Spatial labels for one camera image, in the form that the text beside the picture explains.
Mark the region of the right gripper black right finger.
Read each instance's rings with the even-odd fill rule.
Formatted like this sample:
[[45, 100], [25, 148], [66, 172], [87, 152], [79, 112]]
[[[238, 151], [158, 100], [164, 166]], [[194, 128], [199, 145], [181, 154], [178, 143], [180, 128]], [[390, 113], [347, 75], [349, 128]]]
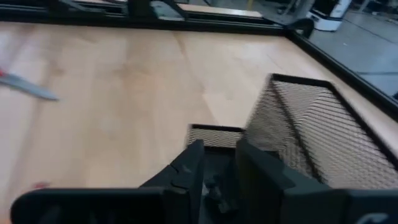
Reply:
[[398, 190], [333, 189], [246, 139], [235, 157], [246, 224], [398, 224]]

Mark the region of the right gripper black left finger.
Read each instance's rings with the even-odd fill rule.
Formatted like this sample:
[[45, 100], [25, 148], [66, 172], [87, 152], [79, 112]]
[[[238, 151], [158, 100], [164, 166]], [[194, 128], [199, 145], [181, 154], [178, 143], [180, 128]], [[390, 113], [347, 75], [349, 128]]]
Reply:
[[27, 192], [11, 207], [12, 224], [197, 224], [205, 147], [196, 140], [138, 188]]

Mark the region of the red handled scissors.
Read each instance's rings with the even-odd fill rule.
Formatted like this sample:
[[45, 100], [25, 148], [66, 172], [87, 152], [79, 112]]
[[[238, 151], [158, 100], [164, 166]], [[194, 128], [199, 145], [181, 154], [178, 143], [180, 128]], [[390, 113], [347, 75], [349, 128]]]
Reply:
[[19, 91], [26, 92], [38, 98], [57, 101], [59, 98], [48, 89], [36, 85], [20, 76], [4, 72], [0, 69], [0, 84], [7, 85]]

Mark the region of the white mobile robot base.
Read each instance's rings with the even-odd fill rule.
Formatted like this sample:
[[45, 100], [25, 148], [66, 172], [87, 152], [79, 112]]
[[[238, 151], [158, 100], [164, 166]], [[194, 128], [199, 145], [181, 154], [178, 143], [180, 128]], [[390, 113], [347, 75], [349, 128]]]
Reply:
[[352, 0], [315, 0], [306, 18], [315, 23], [315, 29], [336, 32], [343, 22]]

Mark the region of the black mesh desk organizer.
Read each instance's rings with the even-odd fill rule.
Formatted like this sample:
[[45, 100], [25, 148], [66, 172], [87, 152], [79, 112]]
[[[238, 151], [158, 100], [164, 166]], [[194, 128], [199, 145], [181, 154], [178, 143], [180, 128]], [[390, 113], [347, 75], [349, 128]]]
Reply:
[[398, 189], [398, 157], [330, 82], [273, 73], [244, 128], [193, 124], [187, 142], [245, 138], [333, 188]]

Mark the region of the neighbouring wooden table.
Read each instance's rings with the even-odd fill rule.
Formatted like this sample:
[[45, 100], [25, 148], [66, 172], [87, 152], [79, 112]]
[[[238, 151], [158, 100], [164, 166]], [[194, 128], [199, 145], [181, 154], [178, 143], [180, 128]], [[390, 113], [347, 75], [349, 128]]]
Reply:
[[217, 16], [244, 17], [249, 19], [263, 19], [263, 15], [257, 11], [247, 11], [240, 9], [228, 9], [224, 7], [202, 6], [196, 4], [177, 4], [180, 8], [188, 12], [202, 12], [215, 14]]

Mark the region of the black aluminium table frame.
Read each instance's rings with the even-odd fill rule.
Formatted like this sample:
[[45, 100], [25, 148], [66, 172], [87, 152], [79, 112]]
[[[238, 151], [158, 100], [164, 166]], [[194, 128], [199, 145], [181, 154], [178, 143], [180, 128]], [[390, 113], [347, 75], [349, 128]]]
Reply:
[[173, 0], [0, 0], [0, 21], [284, 36], [398, 123], [398, 100], [309, 41], [315, 28], [311, 19], [284, 24], [262, 16], [196, 11]]

